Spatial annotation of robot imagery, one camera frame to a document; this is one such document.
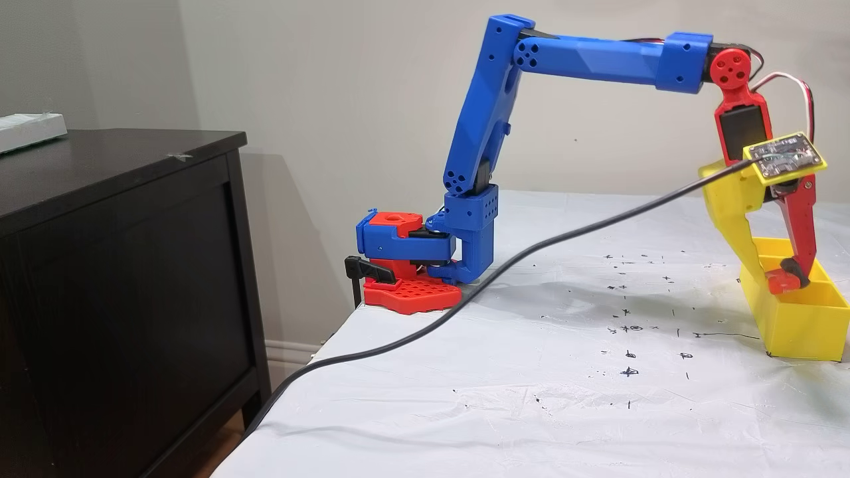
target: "dark wooden cabinet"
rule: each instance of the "dark wooden cabinet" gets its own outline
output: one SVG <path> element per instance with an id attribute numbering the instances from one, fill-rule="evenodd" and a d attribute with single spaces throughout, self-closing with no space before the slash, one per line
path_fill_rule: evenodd
<path id="1" fill-rule="evenodd" d="M 0 156 L 0 475 L 181 476 L 269 397 L 244 133 Z"/>

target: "cabinet top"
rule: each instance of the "cabinet top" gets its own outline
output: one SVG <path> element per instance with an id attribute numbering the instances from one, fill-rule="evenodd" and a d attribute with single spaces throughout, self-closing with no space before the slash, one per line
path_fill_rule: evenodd
<path id="1" fill-rule="evenodd" d="M 2 154 L 0 236 L 246 143 L 245 133 L 231 131 L 71 130 L 58 139 Z"/>

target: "wooden floor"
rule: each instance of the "wooden floor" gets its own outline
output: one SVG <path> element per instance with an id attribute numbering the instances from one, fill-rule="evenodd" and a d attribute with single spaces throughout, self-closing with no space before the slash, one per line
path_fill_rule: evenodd
<path id="1" fill-rule="evenodd" d="M 245 431 L 245 427 L 242 425 L 242 412 L 239 412 L 198 453 L 195 462 L 190 467 L 194 474 L 190 476 L 192 478 L 209 478 L 228 453 L 236 447 L 236 443 L 239 443 L 243 431 Z"/>

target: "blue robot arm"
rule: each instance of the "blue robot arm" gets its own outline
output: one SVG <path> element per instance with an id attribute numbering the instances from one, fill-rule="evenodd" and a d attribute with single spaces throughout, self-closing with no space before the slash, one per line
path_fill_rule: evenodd
<path id="1" fill-rule="evenodd" d="M 443 174 L 444 206 L 424 224 L 429 231 L 447 233 L 450 241 L 461 240 L 460 260 L 449 256 L 428 266 L 430 276 L 446 283 L 472 282 L 493 262 L 493 220 L 499 209 L 498 186 L 490 183 L 490 175 L 511 132 L 508 120 L 523 72 L 696 94 L 711 80 L 706 68 L 712 55 L 728 46 L 698 33 L 676 32 L 656 44 L 555 36 L 534 28 L 534 21 L 510 14 L 487 23 Z M 360 227 L 359 233 L 370 226 Z M 454 245 L 443 250 L 453 251 Z M 388 257 L 374 259 L 399 257 L 381 254 Z"/>

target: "white table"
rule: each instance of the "white table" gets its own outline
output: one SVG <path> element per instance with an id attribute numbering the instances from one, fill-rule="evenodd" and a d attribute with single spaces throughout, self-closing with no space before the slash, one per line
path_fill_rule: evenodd
<path id="1" fill-rule="evenodd" d="M 504 191 L 494 266 L 647 199 Z M 815 213 L 848 296 L 850 206 Z M 774 205 L 751 223 L 785 236 Z M 425 339 L 299 379 L 214 477 L 850 476 L 850 365 L 768 357 L 739 269 L 700 198 L 549 248 Z M 316 359 L 437 316 L 361 306 Z"/>

